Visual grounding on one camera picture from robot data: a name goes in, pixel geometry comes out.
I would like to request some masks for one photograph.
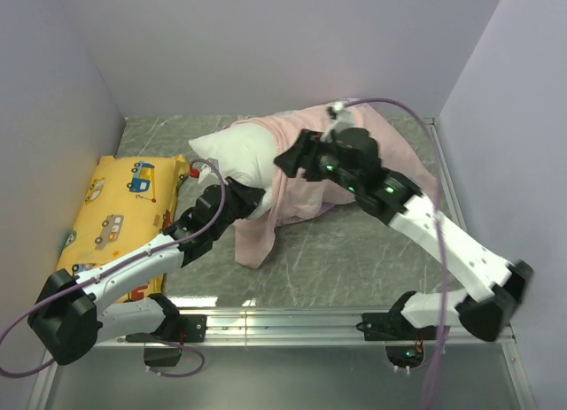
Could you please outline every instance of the yellow pillow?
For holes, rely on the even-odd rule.
[[[152,240],[173,220],[177,191],[189,164],[175,158],[100,159],[57,269],[74,275],[106,264]],[[118,302],[161,291],[163,276]]]

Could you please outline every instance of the pink fabric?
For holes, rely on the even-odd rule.
[[[433,196],[435,178],[423,167],[416,153],[396,129],[368,104],[353,106],[351,110],[355,125],[366,128],[377,140],[383,165],[403,173],[417,182],[425,193]],[[277,154],[295,143],[302,128],[324,131],[330,124],[325,105],[284,115],[240,120],[231,126],[242,122],[253,122],[270,131],[276,138]],[[333,182],[287,178],[280,169],[276,169],[272,179],[272,198],[272,208],[259,219],[234,223],[237,263],[258,268],[274,246],[277,224],[310,220],[331,207],[326,204],[344,205],[354,201],[352,193]]]

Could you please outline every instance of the cable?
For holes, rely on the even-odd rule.
[[[421,403],[421,410],[430,410],[433,405],[433,400],[435,399],[436,392],[437,392],[437,381],[439,379],[439,369],[441,364],[441,353],[443,351],[443,347],[445,345],[445,341],[447,340],[448,335],[448,327],[445,326],[446,321],[446,312],[447,312],[447,293],[448,293],[448,284],[449,284],[449,276],[448,276],[448,268],[447,268],[447,248],[445,246],[445,239],[443,238],[443,229],[441,227],[441,221],[439,217],[439,208],[441,207],[441,179],[440,179],[440,172],[441,172],[441,156],[439,154],[439,149],[435,145],[433,141],[433,137],[429,133],[427,127],[423,123],[423,121],[417,116],[417,114],[412,111],[409,107],[404,105],[401,102],[396,100],[392,100],[390,98],[363,98],[360,100],[353,100],[350,102],[344,103],[344,107],[354,106],[357,104],[365,104],[365,103],[387,103],[393,104],[394,106],[398,106],[399,108],[406,111],[421,127],[424,133],[427,135],[431,147],[435,152],[435,159],[437,160],[438,166],[438,178],[437,178],[437,188],[436,194],[433,200],[433,211],[434,211],[434,218],[435,218],[435,229],[437,231],[437,237],[439,240],[439,254],[441,258],[441,309],[439,310],[439,325],[437,326],[437,344],[433,355],[429,360],[429,368],[427,370],[427,377],[425,381],[423,381],[423,389],[422,389],[422,403]]]
[[[175,246],[175,245],[178,245],[178,244],[184,244],[186,242],[189,242],[190,240],[192,240],[192,239],[202,235],[203,233],[205,233],[211,226],[213,226],[213,224],[221,216],[222,209],[224,208],[224,204],[226,202],[226,194],[227,194],[226,186],[224,184],[224,180],[222,179],[221,172],[217,169],[216,166],[214,166],[213,163],[209,162],[206,159],[193,159],[190,163],[190,169],[193,168],[193,165],[195,163],[202,163],[202,164],[208,165],[211,168],[211,170],[216,174],[216,176],[219,178],[219,181],[221,183],[221,202],[219,203],[219,209],[217,209],[213,218],[209,222],[207,222],[207,224],[203,228],[201,228],[200,230],[196,231],[195,233],[193,233],[193,234],[191,234],[187,237],[184,237],[183,239],[178,239],[178,240],[175,240],[173,242],[169,242],[168,244],[161,244],[160,246],[156,246],[154,248],[151,248],[150,253],[163,251],[164,249],[169,248],[171,246]],[[122,262],[116,264],[114,267],[112,267],[108,271],[102,273],[100,275],[99,279],[104,279],[105,277],[107,277],[107,276],[109,276],[113,273],[116,273],[118,270],[124,268],[128,264],[130,264],[134,261],[137,261],[137,260],[139,260],[143,257],[147,257],[147,256],[148,256],[148,252],[146,252],[146,251],[141,251],[141,252],[139,252],[135,255],[132,255],[131,257],[126,258]],[[68,289],[62,290],[61,292],[58,292],[55,295],[52,295],[52,296],[38,302],[37,304],[32,306],[29,310],[24,312],[20,317],[18,317],[16,320],[14,320],[12,322],[12,324],[10,324],[8,326],[8,328],[6,330],[4,330],[2,332],[2,334],[0,334],[0,345],[6,339],[6,337],[10,334],[10,332],[18,324],[20,324],[24,319],[26,319],[30,314],[35,313],[36,311],[40,310],[41,308],[45,307],[46,305],[50,304],[51,302],[53,302],[53,301],[55,301],[55,300],[57,300],[61,297],[64,297],[65,295],[73,293],[76,290],[82,289],[86,286],[90,286],[91,284],[93,284],[95,282],[97,282],[97,278],[93,277],[91,279],[88,279],[85,282],[77,283],[77,284],[75,284],[74,286],[71,286]],[[153,338],[153,340],[156,340],[157,342],[161,342],[162,344],[165,342],[165,341],[161,341],[161,339],[158,339],[158,338],[154,338],[154,337],[152,337],[152,338]],[[179,345],[179,344],[175,344],[175,343],[166,342],[165,344],[168,344],[168,345],[171,345],[171,346],[174,346],[174,347],[177,347],[177,348],[179,348],[181,346],[181,347],[183,347],[181,349],[195,352],[199,357],[201,357],[201,360],[202,360],[201,364],[198,367],[198,371],[205,365],[205,356],[201,352],[198,352],[196,349],[191,348],[187,345]],[[25,372],[10,372],[10,371],[5,370],[2,367],[0,367],[0,376],[8,377],[8,378],[11,378],[11,379],[20,379],[20,378],[23,378],[23,377],[28,377],[28,376],[35,375],[35,374],[41,372],[42,370],[44,370],[45,368],[47,368],[48,366],[53,364],[53,362],[54,362],[54,359],[51,359],[49,361],[44,362],[41,366],[38,366],[36,368],[33,368],[33,369],[25,371]],[[189,372],[188,374],[184,374],[184,375],[185,376],[195,375],[195,373],[197,373],[197,372],[195,372],[195,373],[193,373],[193,372],[195,372],[195,370],[193,370],[192,372]],[[170,377],[183,377],[184,375],[175,375],[175,376],[170,376]]]

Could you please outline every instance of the marble surface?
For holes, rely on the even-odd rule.
[[[129,118],[117,156],[182,154],[193,159],[190,138],[242,118]],[[404,117],[389,121],[435,172],[433,150],[420,128]],[[182,186],[176,218],[201,191],[195,182]],[[443,211],[448,215],[445,200]],[[439,263],[355,205],[336,207],[276,233],[274,250],[254,270],[234,261],[234,231],[229,228],[207,255],[167,277],[166,295],[179,306],[390,306],[407,290],[439,290]],[[458,287],[454,279],[450,284]]]

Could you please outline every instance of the purple cable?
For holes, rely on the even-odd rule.
[[[354,100],[351,102],[346,102],[345,107],[354,106],[357,104],[365,103],[387,103],[398,106],[399,108],[406,111],[421,127],[424,133],[427,135],[433,150],[435,151],[435,159],[437,160],[438,172],[441,171],[441,156],[439,155],[439,149],[435,145],[431,134],[427,130],[427,127],[423,121],[417,116],[417,114],[412,111],[409,107],[400,103],[396,100],[390,98],[363,98],[361,100]],[[447,293],[448,293],[448,268],[447,268],[447,248],[445,246],[445,239],[443,238],[443,230],[441,227],[441,222],[439,219],[439,208],[441,206],[441,180],[440,175],[437,179],[437,190],[435,198],[433,201],[433,208],[435,213],[435,230],[437,231],[437,237],[439,239],[439,254],[441,258],[441,308],[439,310],[439,325],[437,326],[437,344],[433,355],[429,361],[429,368],[427,370],[427,377],[423,381],[422,390],[422,403],[421,410],[430,410],[433,405],[433,400],[435,399],[437,392],[437,381],[439,379],[439,369],[441,364],[441,353],[443,351],[443,346],[448,336],[448,328],[445,326],[446,312],[447,312]]]
[[[198,237],[198,236],[202,235],[203,233],[205,233],[211,226],[213,226],[213,224],[221,216],[221,212],[222,212],[222,209],[224,208],[224,204],[225,204],[225,201],[226,201],[226,194],[227,194],[226,186],[224,185],[224,180],[222,179],[221,172],[216,168],[216,166],[214,166],[211,162],[209,162],[208,160],[205,160],[205,159],[193,159],[190,163],[190,168],[193,168],[193,165],[197,162],[210,166],[211,170],[219,178],[219,181],[221,183],[221,202],[219,203],[219,209],[217,209],[213,218],[209,222],[207,222],[207,224],[203,228],[201,228],[200,230],[196,231],[195,233],[193,233],[193,234],[191,234],[187,237],[184,237],[183,239],[175,240],[175,241],[170,242],[168,244],[161,244],[160,246],[156,246],[154,248],[151,248],[150,249],[151,253],[163,251],[164,249],[169,248],[171,246],[175,246],[177,244],[184,244],[185,242],[189,242],[190,240],[194,239],[195,237]],[[148,255],[148,253],[145,252],[145,251],[139,252],[136,255],[132,255],[131,257],[126,258],[122,262],[116,264],[114,267],[112,267],[108,271],[102,273],[100,275],[100,278],[104,279],[105,277],[107,277],[107,276],[109,276],[113,273],[116,273],[118,270],[124,268],[128,264],[130,264],[134,261],[137,261],[137,260],[139,260],[143,257],[146,257],[147,255]],[[6,339],[6,337],[10,334],[10,332],[18,324],[20,324],[25,318],[27,318],[30,314],[35,313],[36,311],[40,310],[41,308],[50,304],[51,302],[53,302],[53,301],[55,301],[55,300],[57,300],[61,297],[64,297],[65,295],[68,295],[68,294],[70,294],[70,293],[72,293],[72,292],[74,292],[78,289],[82,289],[86,286],[89,286],[96,281],[97,281],[96,278],[88,279],[85,282],[75,284],[75,286],[71,286],[68,289],[62,290],[61,292],[58,292],[55,295],[52,295],[52,296],[44,299],[43,301],[38,302],[37,304],[32,306],[29,310],[27,310],[25,313],[23,313],[20,317],[18,317],[16,320],[14,320],[12,322],[12,324],[10,324],[8,326],[8,328],[6,330],[4,330],[2,332],[2,334],[0,334],[0,345]],[[185,376],[195,375],[205,365],[205,356],[200,351],[196,350],[195,348],[192,348],[192,347],[189,347],[189,346],[186,346],[186,345],[180,345],[180,344],[175,344],[175,343],[169,343],[169,342],[166,342],[166,341],[161,341],[161,339],[154,338],[154,337],[152,337],[152,339],[156,342],[161,343],[161,344],[167,344],[167,345],[174,346],[174,347],[182,349],[182,350],[195,352],[201,358],[201,364],[199,365],[199,367],[197,369],[192,370],[191,372],[189,372],[187,374],[182,374],[182,375],[170,375],[170,374],[165,374],[165,373],[162,374],[165,377],[185,377]],[[26,372],[19,372],[19,373],[18,372],[10,372],[10,371],[4,370],[3,368],[0,367],[0,376],[8,377],[8,378],[11,378],[11,379],[20,379],[20,378],[23,378],[23,377],[28,377],[28,376],[35,375],[35,374],[41,372],[42,370],[44,370],[45,368],[50,366],[53,362],[54,362],[54,359],[51,359],[49,361],[44,362],[41,366],[38,366],[38,367],[33,368],[31,370],[28,370]],[[154,373],[158,373],[158,371],[155,370],[155,369],[152,369],[151,371],[154,372]]]

